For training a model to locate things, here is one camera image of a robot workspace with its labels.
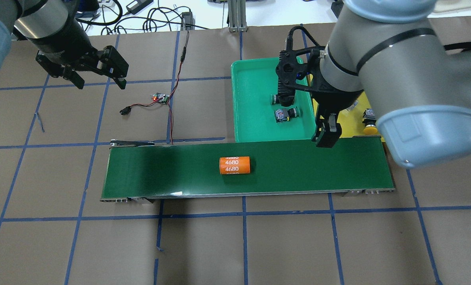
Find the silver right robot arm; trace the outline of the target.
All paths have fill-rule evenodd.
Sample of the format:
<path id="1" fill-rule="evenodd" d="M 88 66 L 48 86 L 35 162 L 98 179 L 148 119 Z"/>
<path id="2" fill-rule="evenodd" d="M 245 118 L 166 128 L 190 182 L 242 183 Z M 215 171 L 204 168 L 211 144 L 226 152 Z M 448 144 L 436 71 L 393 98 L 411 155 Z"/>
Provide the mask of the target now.
<path id="1" fill-rule="evenodd" d="M 365 93 L 394 161 L 407 169 L 471 154 L 471 42 L 444 46 L 427 18 L 434 0 L 346 0 L 326 46 L 293 49 L 293 27 L 276 67 L 273 103 L 295 91 L 318 103 L 312 137 L 331 148 L 339 113 Z"/>

